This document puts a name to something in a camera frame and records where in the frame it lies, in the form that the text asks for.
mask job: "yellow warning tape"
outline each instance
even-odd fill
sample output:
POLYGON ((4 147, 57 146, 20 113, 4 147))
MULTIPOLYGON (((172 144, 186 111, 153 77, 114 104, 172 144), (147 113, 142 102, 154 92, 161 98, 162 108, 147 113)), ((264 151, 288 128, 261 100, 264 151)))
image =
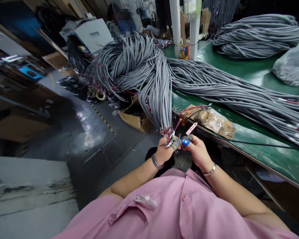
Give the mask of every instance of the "yellow warning tape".
POLYGON ((95 108, 94 105, 91 105, 92 108, 95 110, 95 112, 99 115, 99 117, 101 117, 101 119, 103 120, 103 122, 105 123, 106 127, 109 128, 109 130, 111 131, 112 134, 116 135, 116 133, 113 131, 112 127, 110 126, 110 124, 106 121, 106 119, 104 119, 104 117, 101 115, 101 113, 95 108))
POLYGON ((22 146, 22 157, 24 158, 24 155, 27 152, 27 142, 25 142, 22 146))

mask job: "pink shirt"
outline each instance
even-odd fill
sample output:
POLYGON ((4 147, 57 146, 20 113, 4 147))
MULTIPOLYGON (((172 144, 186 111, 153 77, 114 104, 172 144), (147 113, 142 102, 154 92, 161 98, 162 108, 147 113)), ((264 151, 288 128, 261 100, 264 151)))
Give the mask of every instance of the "pink shirt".
POLYGON ((121 200, 92 201, 55 239, 299 238, 239 215, 192 170, 170 169, 121 200))

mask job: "metal pole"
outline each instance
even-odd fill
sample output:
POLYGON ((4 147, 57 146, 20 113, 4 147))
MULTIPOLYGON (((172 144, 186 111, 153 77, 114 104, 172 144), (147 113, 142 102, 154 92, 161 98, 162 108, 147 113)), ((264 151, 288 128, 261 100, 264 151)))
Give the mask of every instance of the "metal pole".
POLYGON ((172 19, 173 41, 175 44, 175 58, 179 58, 180 44, 180 7, 179 0, 169 0, 170 16, 172 19))

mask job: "black cable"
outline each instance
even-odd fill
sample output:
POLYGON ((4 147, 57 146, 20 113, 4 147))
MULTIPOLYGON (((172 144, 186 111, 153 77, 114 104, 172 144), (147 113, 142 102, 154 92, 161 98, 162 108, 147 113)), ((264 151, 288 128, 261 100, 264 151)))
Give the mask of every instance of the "black cable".
MULTIPOLYGON (((198 111, 192 113, 190 116, 188 116, 188 117, 186 118, 185 122, 186 122, 190 117, 192 117, 194 114, 196 114, 196 113, 198 113, 198 112, 200 112, 200 111, 202 111, 202 110, 205 110, 205 108, 204 108, 204 109, 200 109, 200 110, 198 110, 198 111)), ((253 142, 245 142, 245 141, 240 141, 240 140, 227 139, 227 138, 220 137, 220 136, 218 136, 218 135, 216 135, 216 134, 213 134, 213 133, 212 133, 212 135, 213 135, 214 137, 216 137, 216 138, 220 138, 220 139, 225 140, 225 141, 236 142, 236 143, 254 144, 254 145, 271 146, 271 147, 277 147, 277 148, 287 148, 287 149, 299 149, 299 148, 290 147, 290 146, 283 146, 283 145, 266 144, 266 143, 253 143, 253 142)))
POLYGON ((231 142, 236 142, 236 143, 245 143, 245 144, 254 144, 254 145, 262 145, 262 146, 271 146, 271 147, 277 147, 277 148, 287 148, 287 149, 298 149, 299 148, 295 148, 295 147, 289 147, 289 146, 282 146, 282 145, 275 145, 275 144, 265 144, 265 143, 252 143, 252 142, 245 142, 245 141, 240 141, 240 140, 233 140, 233 139, 227 139, 227 138, 223 138, 220 137, 218 135, 213 134, 213 136, 223 139, 225 141, 231 141, 231 142))

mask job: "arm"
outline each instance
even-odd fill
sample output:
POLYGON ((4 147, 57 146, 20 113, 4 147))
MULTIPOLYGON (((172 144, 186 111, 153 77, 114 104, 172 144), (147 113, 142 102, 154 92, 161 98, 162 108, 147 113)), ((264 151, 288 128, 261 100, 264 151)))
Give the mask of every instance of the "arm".
MULTIPOLYGON (((158 145, 166 144, 166 138, 161 138, 158 145)), ((174 150, 169 148, 157 148, 155 153, 155 159, 159 165, 163 165, 164 162, 169 160, 174 150)), ((152 180, 158 169, 154 166, 152 159, 149 158, 140 167, 125 175, 123 178, 115 182, 112 186, 107 188, 104 192, 98 196, 98 198, 106 195, 114 195, 119 198, 125 198, 129 193, 139 188, 143 184, 152 180)))
MULTIPOLYGON (((192 153, 195 164, 203 174, 211 171, 214 162, 211 160, 203 141, 194 136, 192 143, 185 147, 184 150, 192 153)), ((233 205, 242 217, 264 226, 275 225, 289 230, 276 214, 252 193, 233 180, 220 167, 216 167, 214 173, 206 176, 206 179, 214 193, 219 198, 233 205)))

